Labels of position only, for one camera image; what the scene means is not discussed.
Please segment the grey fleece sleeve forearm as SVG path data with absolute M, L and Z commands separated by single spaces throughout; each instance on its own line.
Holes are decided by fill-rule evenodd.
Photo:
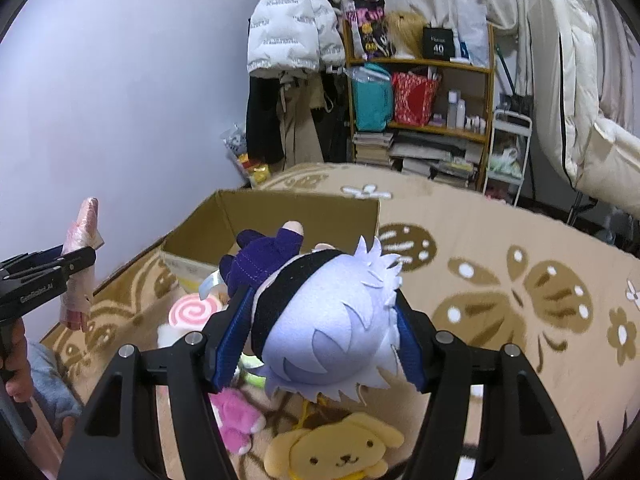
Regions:
M 66 419 L 77 420 L 82 404 L 63 378 L 63 367 L 51 349 L 29 341 L 28 362 L 35 388 L 34 399 L 58 440 L 62 440 Z

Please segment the person's left hand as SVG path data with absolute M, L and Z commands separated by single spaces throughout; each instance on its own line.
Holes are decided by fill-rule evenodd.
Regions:
M 30 376 L 25 326 L 21 318 L 18 318 L 13 325 L 11 344 L 11 351 L 1 361 L 1 366 L 11 373 L 11 377 L 6 382 L 6 393 L 16 403 L 25 403 L 34 393 L 34 383 Z

